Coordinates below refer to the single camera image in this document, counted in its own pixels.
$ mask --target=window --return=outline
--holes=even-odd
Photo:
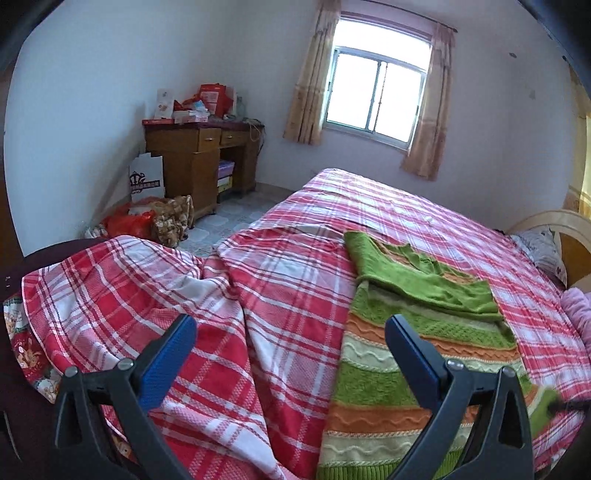
[[[426,40],[341,20],[329,76],[328,126],[407,150],[430,58]]]

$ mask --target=plaid bedsheet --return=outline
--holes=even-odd
[[[179,312],[196,347],[151,414],[195,478],[312,478],[355,272],[343,243],[364,231],[486,279],[533,381],[591,394],[591,364],[559,292],[504,236],[399,190],[326,170],[202,260],[119,237],[26,277],[25,311],[52,364],[111,368]],[[107,412],[117,428],[112,412]],[[582,418],[534,443],[542,467]]]

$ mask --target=window frame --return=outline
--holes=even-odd
[[[386,28],[381,25],[376,25],[376,27]],[[409,33],[404,32],[404,31],[400,31],[400,30],[395,30],[395,31],[402,33],[404,35],[409,35],[411,37],[415,37],[415,35],[410,35]],[[341,124],[341,123],[338,123],[335,121],[328,120],[330,101],[332,100],[333,85],[335,83],[336,66],[337,66],[337,62],[339,61],[339,56],[341,54],[352,55],[352,56],[361,57],[361,58],[368,59],[368,60],[375,60],[379,63],[378,69],[376,71],[376,77],[375,77],[374,94],[372,96],[372,103],[369,108],[368,119],[365,123],[365,128],[353,127],[351,125]],[[374,111],[374,104],[375,104],[375,100],[376,100],[376,95],[378,93],[383,93],[383,90],[382,90],[382,92],[378,92],[379,77],[381,74],[381,69],[383,68],[381,62],[386,62],[386,64],[392,63],[397,66],[417,72],[421,75],[419,102],[417,105],[417,111],[414,116],[413,127],[411,130],[411,135],[408,139],[408,142],[403,142],[401,140],[398,140],[397,138],[389,137],[387,135],[377,133],[375,131],[375,125],[374,125],[373,131],[369,129],[369,123],[371,122],[371,117],[372,117],[372,114]],[[331,66],[330,66],[330,73],[329,73],[329,78],[328,78],[329,82],[328,82],[327,102],[326,102],[326,109],[325,109],[326,111],[324,112],[324,127],[328,128],[328,129],[338,130],[338,131],[342,131],[345,133],[369,138],[371,140],[374,140],[374,141],[377,141],[380,143],[384,143],[384,144],[390,145],[392,147],[396,147],[396,148],[406,152],[406,151],[408,151],[408,149],[410,148],[410,145],[413,142],[414,133],[417,128],[418,116],[420,113],[421,105],[423,104],[423,96],[425,93],[426,80],[427,80],[427,71],[426,70],[423,70],[415,65],[411,65],[409,63],[406,63],[405,61],[393,59],[392,57],[387,57],[385,55],[380,55],[380,54],[373,53],[370,51],[358,50],[357,48],[335,47],[335,49],[333,50],[333,58],[332,58],[332,62],[331,62]],[[376,117],[376,124],[377,124],[377,119],[379,118],[379,109],[381,108],[381,105],[382,105],[381,100],[382,99],[380,98],[379,102],[376,104],[377,108],[378,108],[378,116]]]

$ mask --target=pillow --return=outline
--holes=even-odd
[[[585,295],[578,288],[571,288],[563,293],[560,305],[591,356],[591,294]]]
[[[561,290],[568,285],[566,267],[554,243],[549,227],[538,227],[511,235],[511,239],[538,270],[544,272]]]

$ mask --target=striped towel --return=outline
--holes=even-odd
[[[384,324],[402,314],[445,358],[470,369],[517,372],[532,435],[548,423],[556,393],[532,385],[515,337],[487,282],[365,233],[345,243],[358,272],[349,310],[317,470],[319,480],[385,479],[425,428],[431,413],[419,408],[384,339]],[[436,478],[450,473],[478,413],[469,407]]]

